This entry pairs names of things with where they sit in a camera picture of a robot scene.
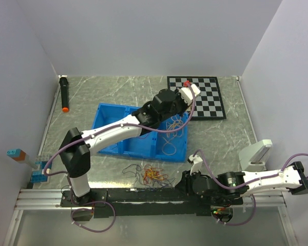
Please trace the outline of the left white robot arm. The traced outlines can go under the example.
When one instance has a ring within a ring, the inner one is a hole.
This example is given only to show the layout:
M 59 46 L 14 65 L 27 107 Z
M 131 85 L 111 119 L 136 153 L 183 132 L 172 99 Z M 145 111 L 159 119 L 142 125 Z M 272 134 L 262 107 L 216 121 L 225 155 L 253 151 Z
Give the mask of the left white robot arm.
M 175 115 L 182 116 L 188 108 L 193 111 L 199 94 L 195 85 L 174 91 L 162 89 L 151 101 L 114 123 L 82 132 L 77 128 L 69 130 L 60 146 L 59 156 L 67 170 L 73 201 L 85 206 L 91 200 L 87 173 L 92 155 L 120 141 L 159 132 L 161 122 Z

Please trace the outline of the black marker orange cap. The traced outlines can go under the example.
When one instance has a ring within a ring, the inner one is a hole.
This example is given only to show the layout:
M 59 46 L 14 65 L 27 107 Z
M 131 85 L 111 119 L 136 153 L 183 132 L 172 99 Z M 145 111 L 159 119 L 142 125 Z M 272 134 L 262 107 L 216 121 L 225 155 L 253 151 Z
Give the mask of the black marker orange cap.
M 69 112 L 69 82 L 67 77 L 60 78 L 62 111 Z

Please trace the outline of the blue three-compartment plastic bin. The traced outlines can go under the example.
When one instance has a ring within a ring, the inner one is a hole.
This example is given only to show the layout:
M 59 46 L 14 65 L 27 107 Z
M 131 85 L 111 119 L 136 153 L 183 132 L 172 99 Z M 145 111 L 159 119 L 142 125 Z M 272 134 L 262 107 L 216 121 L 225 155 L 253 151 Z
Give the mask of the blue three-compartment plastic bin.
M 132 112 L 136 106 L 100 103 L 92 124 L 94 129 L 112 124 Z M 184 162 L 187 152 L 187 127 L 173 133 L 150 132 L 105 147 L 100 154 L 167 162 Z

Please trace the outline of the white stand device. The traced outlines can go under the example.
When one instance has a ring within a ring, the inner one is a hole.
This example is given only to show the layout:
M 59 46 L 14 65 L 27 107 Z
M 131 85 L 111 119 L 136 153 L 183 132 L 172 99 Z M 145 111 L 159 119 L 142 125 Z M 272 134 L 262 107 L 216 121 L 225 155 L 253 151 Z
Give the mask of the white stand device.
M 270 157 L 272 150 L 273 143 L 270 139 L 264 139 L 248 147 L 245 147 L 238 153 L 242 171 L 265 171 L 265 164 Z

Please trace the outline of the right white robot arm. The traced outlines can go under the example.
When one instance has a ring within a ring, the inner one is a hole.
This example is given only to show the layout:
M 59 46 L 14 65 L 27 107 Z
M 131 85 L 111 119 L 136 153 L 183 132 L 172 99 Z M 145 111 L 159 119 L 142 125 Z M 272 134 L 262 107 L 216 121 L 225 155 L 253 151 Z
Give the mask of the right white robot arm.
M 201 172 L 184 171 L 175 188 L 186 196 L 194 196 L 212 205 L 227 206 L 234 201 L 267 191 L 286 191 L 292 195 L 308 194 L 308 178 L 300 161 L 284 170 L 264 172 L 226 172 L 210 177 Z

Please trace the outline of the blue toy brick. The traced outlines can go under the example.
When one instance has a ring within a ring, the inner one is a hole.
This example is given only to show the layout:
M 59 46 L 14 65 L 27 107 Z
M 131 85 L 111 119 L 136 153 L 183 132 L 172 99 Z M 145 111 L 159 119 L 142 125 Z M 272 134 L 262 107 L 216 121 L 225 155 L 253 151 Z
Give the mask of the blue toy brick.
M 44 175 L 44 169 L 32 172 L 31 183 L 46 183 L 49 182 L 49 176 Z

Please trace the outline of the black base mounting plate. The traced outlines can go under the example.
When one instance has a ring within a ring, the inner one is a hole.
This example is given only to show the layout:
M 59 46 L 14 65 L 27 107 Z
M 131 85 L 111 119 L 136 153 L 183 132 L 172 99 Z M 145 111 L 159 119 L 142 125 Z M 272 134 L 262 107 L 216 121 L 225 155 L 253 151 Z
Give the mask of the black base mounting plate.
M 186 195 L 174 188 L 93 188 L 83 198 L 74 198 L 69 190 L 62 192 L 62 208 L 94 208 L 95 218 L 107 218 L 112 215 L 110 203 L 117 216 L 146 215 L 185 215 L 210 216 L 216 207 L 240 206 L 243 199 L 234 201 L 225 198 L 211 198 L 204 195 Z

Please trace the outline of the black and white chessboard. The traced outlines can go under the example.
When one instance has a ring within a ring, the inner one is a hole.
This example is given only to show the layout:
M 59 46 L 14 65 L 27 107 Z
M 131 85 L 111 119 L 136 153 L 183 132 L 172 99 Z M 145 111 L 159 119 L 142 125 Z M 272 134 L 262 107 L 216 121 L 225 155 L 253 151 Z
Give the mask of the black and white chessboard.
M 201 91 L 196 99 L 192 120 L 226 119 L 222 95 L 217 77 L 212 76 L 168 76 L 167 87 L 172 91 L 181 89 L 184 82 L 195 84 Z

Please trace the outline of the blue and brown toy block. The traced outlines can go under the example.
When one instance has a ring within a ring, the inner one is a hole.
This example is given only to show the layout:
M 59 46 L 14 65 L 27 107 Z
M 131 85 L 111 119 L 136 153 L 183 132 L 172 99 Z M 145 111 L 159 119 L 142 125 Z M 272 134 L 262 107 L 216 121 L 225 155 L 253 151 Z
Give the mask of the blue and brown toy block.
M 21 149 L 10 149 L 7 151 L 7 156 L 17 162 L 23 162 L 26 158 L 26 153 Z

